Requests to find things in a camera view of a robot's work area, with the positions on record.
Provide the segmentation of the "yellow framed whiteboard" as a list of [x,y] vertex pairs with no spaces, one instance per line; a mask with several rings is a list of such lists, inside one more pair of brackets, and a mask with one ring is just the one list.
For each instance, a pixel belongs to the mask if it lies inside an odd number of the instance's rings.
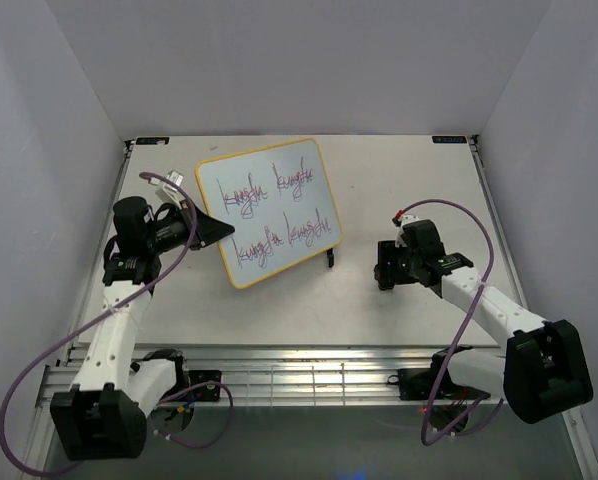
[[195,177],[207,214],[234,227],[219,250],[237,289],[342,241],[326,167],[312,138],[208,159]]

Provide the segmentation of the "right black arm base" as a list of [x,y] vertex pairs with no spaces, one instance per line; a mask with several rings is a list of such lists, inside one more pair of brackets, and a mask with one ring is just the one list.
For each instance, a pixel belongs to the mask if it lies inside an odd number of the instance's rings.
[[401,368],[388,376],[386,385],[397,388],[402,401],[427,400],[435,378],[429,369]]

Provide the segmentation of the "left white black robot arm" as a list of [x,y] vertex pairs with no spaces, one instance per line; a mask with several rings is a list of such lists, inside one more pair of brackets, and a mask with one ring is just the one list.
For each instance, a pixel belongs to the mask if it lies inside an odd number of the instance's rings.
[[136,458],[146,443],[148,418],[162,399],[196,401],[180,351],[159,349],[136,361],[135,342],[161,255],[180,246],[200,250],[235,231],[198,208],[164,203],[153,209],[140,196],[114,204],[113,225],[103,252],[105,318],[69,389],[54,394],[50,405],[71,461]]

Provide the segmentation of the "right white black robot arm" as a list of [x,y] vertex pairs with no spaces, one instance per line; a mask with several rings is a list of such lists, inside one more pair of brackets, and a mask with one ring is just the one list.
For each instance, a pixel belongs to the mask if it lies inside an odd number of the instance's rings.
[[534,424],[593,398],[580,335],[567,320],[549,321],[488,285],[472,261],[447,253],[435,224],[414,215],[395,221],[398,235],[378,244],[374,276],[382,291],[420,284],[475,321],[502,349],[447,347],[429,368],[401,381],[418,395],[453,397],[466,388],[504,400]]

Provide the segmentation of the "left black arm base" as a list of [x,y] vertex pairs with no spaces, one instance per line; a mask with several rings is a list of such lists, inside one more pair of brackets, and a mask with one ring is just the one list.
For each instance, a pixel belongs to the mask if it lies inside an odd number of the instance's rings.
[[187,385],[194,386],[205,383],[205,386],[196,388],[181,397],[184,403],[216,403],[220,400],[222,389],[216,383],[222,381],[221,370],[188,370]]

